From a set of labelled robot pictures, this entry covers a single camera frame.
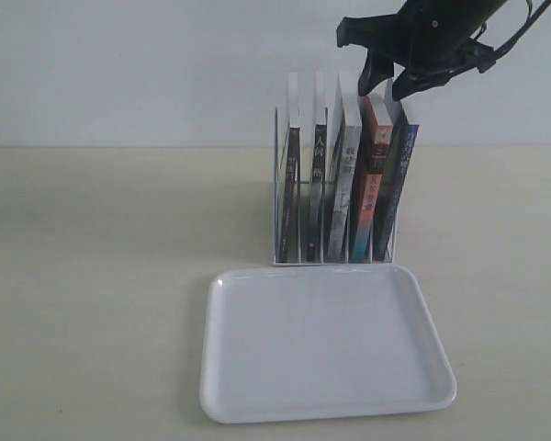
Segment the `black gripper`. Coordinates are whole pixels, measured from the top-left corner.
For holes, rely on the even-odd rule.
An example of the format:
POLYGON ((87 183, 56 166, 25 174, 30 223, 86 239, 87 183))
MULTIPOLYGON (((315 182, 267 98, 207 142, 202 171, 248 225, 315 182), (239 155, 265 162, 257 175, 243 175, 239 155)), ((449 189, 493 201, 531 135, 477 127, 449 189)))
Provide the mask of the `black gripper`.
POLYGON ((397 64, 423 74, 404 70, 391 79, 390 96, 400 101, 449 83, 454 71, 448 69, 474 58, 472 35, 495 12, 494 1, 407 1, 394 14, 344 17, 336 29, 336 44, 366 49, 359 96, 392 78, 397 64))

